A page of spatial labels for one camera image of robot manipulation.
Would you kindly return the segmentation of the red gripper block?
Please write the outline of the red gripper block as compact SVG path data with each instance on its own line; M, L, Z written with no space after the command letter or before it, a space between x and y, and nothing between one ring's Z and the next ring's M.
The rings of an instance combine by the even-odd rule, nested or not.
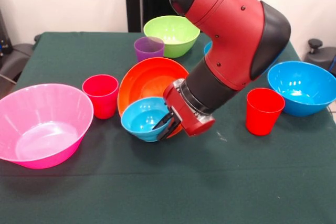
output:
M182 89L184 81L184 79L175 80L163 92L164 101L173 112L169 112L162 117L152 130L165 125L173 117L173 113L178 119L172 119L168 126L158 134L156 138L158 141L164 141L175 136L182 128L188 136L200 135L209 130L215 123L212 115L205 115L187 103Z

